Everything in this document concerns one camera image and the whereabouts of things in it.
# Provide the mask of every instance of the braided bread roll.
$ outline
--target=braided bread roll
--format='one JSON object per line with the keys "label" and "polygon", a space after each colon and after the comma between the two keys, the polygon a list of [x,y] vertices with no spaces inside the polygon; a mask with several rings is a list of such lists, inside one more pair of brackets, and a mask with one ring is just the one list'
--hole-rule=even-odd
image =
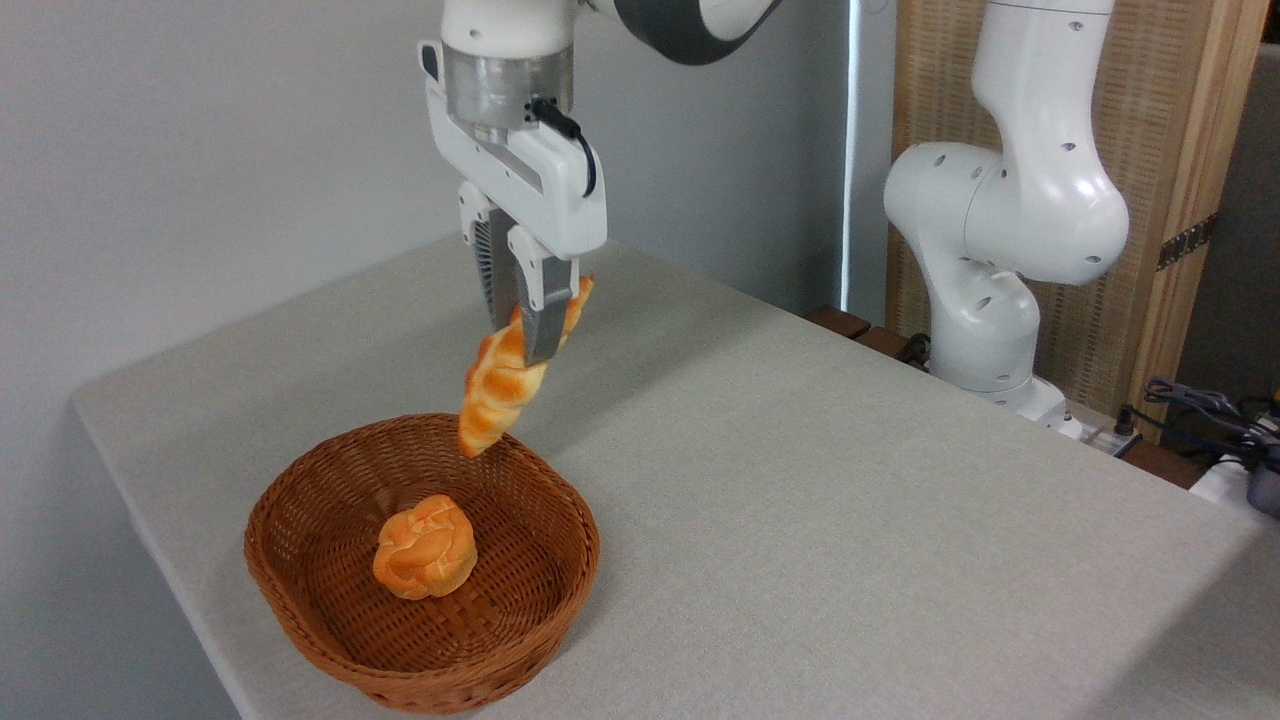
{"label": "braided bread roll", "polygon": [[447,596],[475,566],[471,520],[447,495],[392,515],[378,534],[374,578],[404,600]]}
{"label": "braided bread roll", "polygon": [[[577,297],[568,301],[561,347],[582,315],[582,304],[591,295],[595,278],[579,278]],[[517,307],[511,323],[484,338],[474,365],[467,372],[462,411],[458,418],[458,446],[462,455],[476,457],[502,438],[520,413],[543,387],[547,363],[525,366],[525,329]]]}

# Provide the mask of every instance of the table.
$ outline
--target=table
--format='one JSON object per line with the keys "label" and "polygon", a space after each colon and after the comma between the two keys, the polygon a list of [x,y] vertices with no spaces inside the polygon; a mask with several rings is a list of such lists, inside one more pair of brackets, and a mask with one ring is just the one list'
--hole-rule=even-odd
{"label": "table", "polygon": [[[513,434],[602,568],[475,717],[1280,716],[1280,536],[620,243],[588,265]],[[76,393],[244,717],[404,717],[293,650],[241,537],[321,439],[456,411],[486,325],[439,243]]]}

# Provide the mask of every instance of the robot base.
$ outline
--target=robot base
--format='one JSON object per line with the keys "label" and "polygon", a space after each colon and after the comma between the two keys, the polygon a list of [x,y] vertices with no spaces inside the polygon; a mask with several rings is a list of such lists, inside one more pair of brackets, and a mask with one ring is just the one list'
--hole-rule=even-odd
{"label": "robot base", "polygon": [[1080,439],[1084,430],[1080,421],[1066,411],[1066,397],[1062,391],[1034,375],[1012,389],[974,392],[974,395],[1073,439]]}

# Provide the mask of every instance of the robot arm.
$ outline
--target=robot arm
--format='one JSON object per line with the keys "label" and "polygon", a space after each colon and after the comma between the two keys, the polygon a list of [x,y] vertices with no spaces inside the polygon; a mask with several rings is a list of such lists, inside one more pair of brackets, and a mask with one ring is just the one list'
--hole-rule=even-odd
{"label": "robot arm", "polygon": [[1091,118],[1112,4],[989,3],[973,87],[1004,154],[916,145],[884,188],[929,291],[931,372],[1055,428],[1065,401],[1032,374],[1039,307],[1021,278],[1089,283],[1124,250],[1128,208]]}
{"label": "robot arm", "polygon": [[525,363],[552,357],[579,258],[608,233],[599,155],[568,113],[573,26],[620,20],[684,64],[736,50],[781,0],[445,0],[440,42],[421,46],[436,146],[466,178],[462,231],[494,327],[520,307]]}

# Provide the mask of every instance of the wicker basket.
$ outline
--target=wicker basket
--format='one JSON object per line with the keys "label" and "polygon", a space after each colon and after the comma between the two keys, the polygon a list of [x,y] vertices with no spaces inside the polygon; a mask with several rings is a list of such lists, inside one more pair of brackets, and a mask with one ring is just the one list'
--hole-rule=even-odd
{"label": "wicker basket", "polygon": [[[374,579],[393,514],[451,496],[479,561],[442,598],[404,601]],[[591,511],[547,462],[503,437],[475,460],[456,415],[407,415],[321,442],[259,500],[250,573],[298,651],[380,705],[448,714],[538,674],[586,601],[600,542]]]}

